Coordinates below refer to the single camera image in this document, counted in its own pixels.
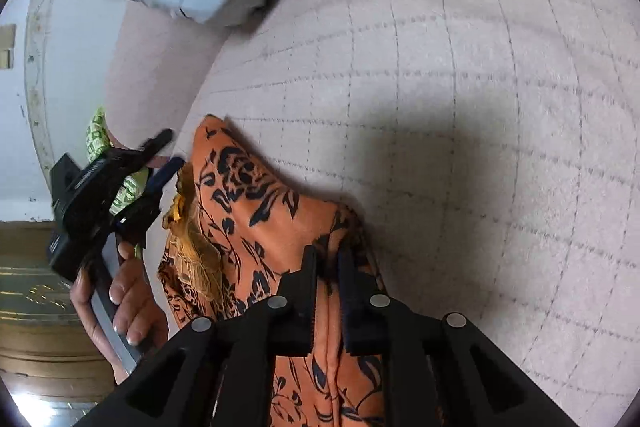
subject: green patterned cloth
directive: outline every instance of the green patterned cloth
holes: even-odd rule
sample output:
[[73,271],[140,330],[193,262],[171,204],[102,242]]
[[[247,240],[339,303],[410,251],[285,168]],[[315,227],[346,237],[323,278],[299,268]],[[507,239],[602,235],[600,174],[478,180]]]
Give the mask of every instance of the green patterned cloth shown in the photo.
[[[109,140],[104,123],[104,109],[100,107],[92,118],[91,123],[89,124],[89,129],[87,129],[86,133],[86,150],[89,162],[94,161],[109,147],[111,147],[111,141]],[[142,192],[145,190],[146,179],[148,176],[149,169],[146,167],[135,174],[127,176],[118,192],[118,195],[115,200],[113,200],[113,204],[110,208],[111,214],[117,214],[141,196]]]

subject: round metal pin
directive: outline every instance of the round metal pin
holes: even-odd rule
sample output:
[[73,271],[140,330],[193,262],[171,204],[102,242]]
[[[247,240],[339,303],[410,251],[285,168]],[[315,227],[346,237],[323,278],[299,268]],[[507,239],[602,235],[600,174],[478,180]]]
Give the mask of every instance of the round metal pin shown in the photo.
[[462,313],[450,313],[447,315],[447,324],[452,328],[463,328],[466,326],[466,317]]
[[273,310],[284,308],[284,306],[287,305],[287,298],[283,295],[274,295],[273,297],[269,297],[267,304],[269,308]]
[[191,323],[191,329],[200,333],[201,331],[207,331],[211,327],[211,320],[207,317],[198,317]]
[[387,297],[383,293],[376,293],[375,295],[371,296],[371,298],[369,299],[369,302],[371,303],[372,306],[375,306],[376,308],[386,308],[387,306],[389,306],[389,303],[391,301],[389,297]]

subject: grid line pattern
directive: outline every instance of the grid line pattern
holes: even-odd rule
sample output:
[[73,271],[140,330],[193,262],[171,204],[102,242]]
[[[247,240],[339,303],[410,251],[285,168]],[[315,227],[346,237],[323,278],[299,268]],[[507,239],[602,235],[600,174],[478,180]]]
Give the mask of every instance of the grid line pattern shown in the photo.
[[280,0],[188,126],[227,116],[353,204],[394,296],[612,427],[640,387],[639,24],[638,0]]

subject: wall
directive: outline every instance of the wall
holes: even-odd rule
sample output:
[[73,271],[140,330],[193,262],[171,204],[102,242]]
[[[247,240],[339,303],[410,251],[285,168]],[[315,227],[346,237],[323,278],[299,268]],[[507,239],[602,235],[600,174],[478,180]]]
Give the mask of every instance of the wall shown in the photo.
[[40,169],[27,119],[24,37],[29,0],[9,0],[0,25],[17,25],[14,68],[0,70],[0,221],[51,217],[49,189]]

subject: orange floral cloth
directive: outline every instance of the orange floral cloth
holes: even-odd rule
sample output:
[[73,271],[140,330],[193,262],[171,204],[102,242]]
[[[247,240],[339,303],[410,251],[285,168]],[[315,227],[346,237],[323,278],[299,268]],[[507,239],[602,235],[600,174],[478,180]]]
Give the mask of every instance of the orange floral cloth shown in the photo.
[[[198,248],[198,254],[216,257],[203,261],[216,266],[220,277],[207,283],[207,291],[185,277],[177,269],[184,265],[182,254],[170,235],[158,277],[178,325],[201,315],[215,320],[241,315],[276,293],[281,275],[300,269],[305,245],[314,244],[324,267],[318,278],[314,349],[306,358],[276,359],[271,424],[381,426],[380,357],[343,351],[334,279],[343,240],[351,241],[359,269],[379,276],[358,217],[343,204],[309,198],[284,185],[213,116],[196,130],[191,165],[195,196],[189,218],[212,247],[204,253]],[[210,285],[216,282],[220,302],[211,299]]]

